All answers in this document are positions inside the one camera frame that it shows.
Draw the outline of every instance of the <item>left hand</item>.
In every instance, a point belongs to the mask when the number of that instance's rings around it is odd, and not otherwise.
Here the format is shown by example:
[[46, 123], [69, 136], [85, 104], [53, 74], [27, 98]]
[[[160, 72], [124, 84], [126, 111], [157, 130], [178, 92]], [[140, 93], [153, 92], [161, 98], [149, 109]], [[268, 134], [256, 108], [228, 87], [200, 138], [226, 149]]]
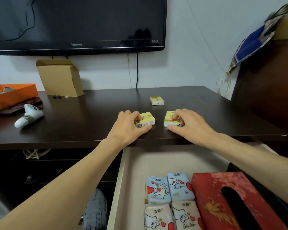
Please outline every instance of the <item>left hand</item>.
[[151, 125], [137, 128], [134, 125], [134, 119], [136, 118], [138, 120], [143, 119], [138, 111], [133, 113], [131, 113], [130, 110], [125, 112], [121, 111], [109, 132], [107, 139], [118, 140], [118, 142], [122, 144], [123, 148], [125, 148], [152, 128]]

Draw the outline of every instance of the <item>desk surface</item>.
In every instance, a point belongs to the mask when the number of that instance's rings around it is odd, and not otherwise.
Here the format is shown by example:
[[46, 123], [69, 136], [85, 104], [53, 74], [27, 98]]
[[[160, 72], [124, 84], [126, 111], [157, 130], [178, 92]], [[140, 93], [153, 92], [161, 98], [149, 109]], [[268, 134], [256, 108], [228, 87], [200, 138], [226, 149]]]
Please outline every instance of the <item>desk surface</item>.
[[[187, 144], [163, 127], [167, 110], [196, 111], [217, 132], [241, 141], [285, 140], [287, 133], [204, 86], [85, 90], [80, 97], [54, 99], [39, 92], [45, 117], [23, 129], [14, 127], [23, 112], [0, 116], [0, 149], [96, 147], [107, 137], [120, 111], [151, 112], [156, 124], [132, 146]], [[152, 106], [150, 96], [160, 95], [165, 104]]]

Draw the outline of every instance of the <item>television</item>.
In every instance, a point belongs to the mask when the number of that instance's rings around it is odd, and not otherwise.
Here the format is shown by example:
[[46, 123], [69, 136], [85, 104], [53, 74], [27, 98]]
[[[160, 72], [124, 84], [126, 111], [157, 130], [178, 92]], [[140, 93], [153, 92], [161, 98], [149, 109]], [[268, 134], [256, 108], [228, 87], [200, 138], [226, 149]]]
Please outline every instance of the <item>television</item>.
[[0, 0], [0, 55], [165, 48], [167, 0]]

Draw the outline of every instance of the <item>black power cable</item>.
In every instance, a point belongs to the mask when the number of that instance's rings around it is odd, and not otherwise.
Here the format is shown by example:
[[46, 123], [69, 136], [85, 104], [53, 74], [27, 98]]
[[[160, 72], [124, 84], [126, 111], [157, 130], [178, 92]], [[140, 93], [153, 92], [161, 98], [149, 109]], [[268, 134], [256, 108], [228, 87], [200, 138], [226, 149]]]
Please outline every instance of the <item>black power cable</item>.
[[[33, 4], [34, 4], [34, 2], [35, 2], [35, 0], [33, 0], [33, 1], [31, 2], [31, 9], [32, 9], [33, 21], [34, 21], [33, 26], [25, 29], [25, 30], [23, 31], [23, 33], [22, 33], [21, 35], [19, 35], [17, 38], [7, 39], [7, 40], [4, 40], [4, 41], [14, 41], [14, 40], [17, 40], [17, 39], [21, 38], [28, 30], [30, 30], [30, 29], [32, 29], [32, 28], [35, 27], [35, 13], [34, 13], [34, 9], [33, 9]], [[27, 10], [26, 10], [26, 22], [27, 22], [27, 26], [28, 26]]]
[[135, 85], [135, 88], [138, 88], [138, 81], [139, 81], [138, 53], [137, 53], [137, 73], [138, 73], [138, 77], [137, 77], [137, 84]]

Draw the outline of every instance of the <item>right hand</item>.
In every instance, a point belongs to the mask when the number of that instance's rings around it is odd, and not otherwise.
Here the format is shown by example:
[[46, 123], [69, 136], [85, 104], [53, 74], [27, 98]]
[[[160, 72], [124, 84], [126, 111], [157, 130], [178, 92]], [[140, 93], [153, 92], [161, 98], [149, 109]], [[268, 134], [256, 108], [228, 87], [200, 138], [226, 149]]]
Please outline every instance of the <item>right hand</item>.
[[191, 143], [197, 144], [202, 147], [208, 147], [209, 142], [213, 141], [213, 138], [218, 135], [204, 120], [202, 116], [196, 112], [188, 109], [177, 109], [175, 111], [173, 120], [178, 117], [184, 121], [183, 127], [175, 125], [169, 125], [167, 128], [184, 137]]

